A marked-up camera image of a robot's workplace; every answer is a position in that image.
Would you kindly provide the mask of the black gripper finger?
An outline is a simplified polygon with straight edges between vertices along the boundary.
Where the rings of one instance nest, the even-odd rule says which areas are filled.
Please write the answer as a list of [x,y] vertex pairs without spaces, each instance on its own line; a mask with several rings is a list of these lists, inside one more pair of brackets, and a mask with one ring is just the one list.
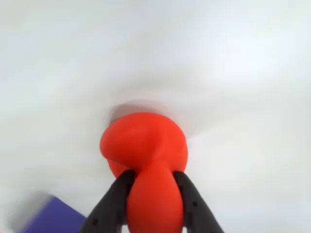
[[84,221],[81,233],[120,233],[127,224],[126,205],[135,172],[126,170],[110,186]]
[[181,193],[184,209],[183,226],[189,233],[224,233],[214,214],[190,178],[181,171],[173,173]]

